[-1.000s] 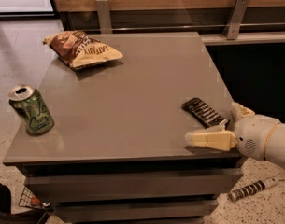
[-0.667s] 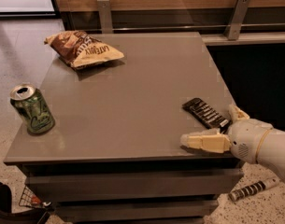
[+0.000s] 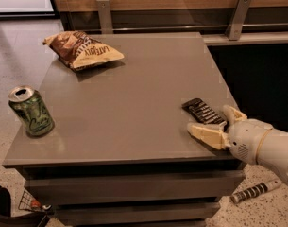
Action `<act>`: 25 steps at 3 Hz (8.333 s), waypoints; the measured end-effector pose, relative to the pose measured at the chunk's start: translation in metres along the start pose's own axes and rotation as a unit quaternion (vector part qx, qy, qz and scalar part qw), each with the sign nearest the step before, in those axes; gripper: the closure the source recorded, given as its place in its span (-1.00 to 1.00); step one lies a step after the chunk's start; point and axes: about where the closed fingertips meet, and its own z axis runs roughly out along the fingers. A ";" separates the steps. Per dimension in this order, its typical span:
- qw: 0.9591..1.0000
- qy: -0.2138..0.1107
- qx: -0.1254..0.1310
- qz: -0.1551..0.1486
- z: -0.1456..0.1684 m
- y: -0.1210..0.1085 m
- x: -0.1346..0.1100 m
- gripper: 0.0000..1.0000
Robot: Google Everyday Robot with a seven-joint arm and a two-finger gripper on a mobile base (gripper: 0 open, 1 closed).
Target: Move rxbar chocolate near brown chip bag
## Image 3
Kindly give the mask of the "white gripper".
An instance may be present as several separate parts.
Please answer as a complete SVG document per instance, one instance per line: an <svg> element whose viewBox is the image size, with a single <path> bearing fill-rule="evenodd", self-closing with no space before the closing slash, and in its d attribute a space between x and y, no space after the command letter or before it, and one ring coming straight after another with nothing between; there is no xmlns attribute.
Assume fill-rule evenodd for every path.
<svg viewBox="0 0 288 227"><path fill-rule="evenodd" d="M226 122L189 123L188 133L212 148L220 150L230 147L230 153L235 158L256 165L258 147L264 137L273 130L273 126L257 119L247 119L244 113L229 105L223 106L223 114L230 123L228 134L224 132Z"/></svg>

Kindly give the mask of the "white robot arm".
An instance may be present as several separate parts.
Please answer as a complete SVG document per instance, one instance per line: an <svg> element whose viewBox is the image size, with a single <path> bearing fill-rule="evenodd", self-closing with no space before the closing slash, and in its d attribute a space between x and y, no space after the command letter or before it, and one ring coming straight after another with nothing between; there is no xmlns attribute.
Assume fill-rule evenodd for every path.
<svg viewBox="0 0 288 227"><path fill-rule="evenodd" d="M271 170L288 186L288 132L248 118L229 105L222 111L229 122L226 131L224 123L189 123L188 133L212 148L227 149L244 163Z"/></svg>

